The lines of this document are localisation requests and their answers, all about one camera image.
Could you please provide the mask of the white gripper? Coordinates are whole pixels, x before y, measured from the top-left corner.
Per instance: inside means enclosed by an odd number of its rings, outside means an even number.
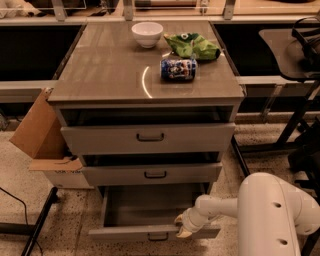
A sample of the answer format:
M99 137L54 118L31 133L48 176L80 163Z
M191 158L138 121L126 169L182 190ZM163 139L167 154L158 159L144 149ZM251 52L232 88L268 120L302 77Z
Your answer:
M175 224L182 223L182 227L176 234L177 238L188 238L192 233L198 232L207 222L208 217L201 214L198 208L188 208L183 214L179 214L175 220Z

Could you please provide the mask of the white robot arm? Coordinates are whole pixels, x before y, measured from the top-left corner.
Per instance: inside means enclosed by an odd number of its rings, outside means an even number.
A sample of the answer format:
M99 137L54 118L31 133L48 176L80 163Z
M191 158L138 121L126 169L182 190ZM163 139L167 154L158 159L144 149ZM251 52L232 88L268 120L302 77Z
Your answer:
M238 256L301 256L298 237L320 227L320 205L305 191L268 173L253 173L236 198L199 196L178 215L179 238L198 232L216 217L237 220Z

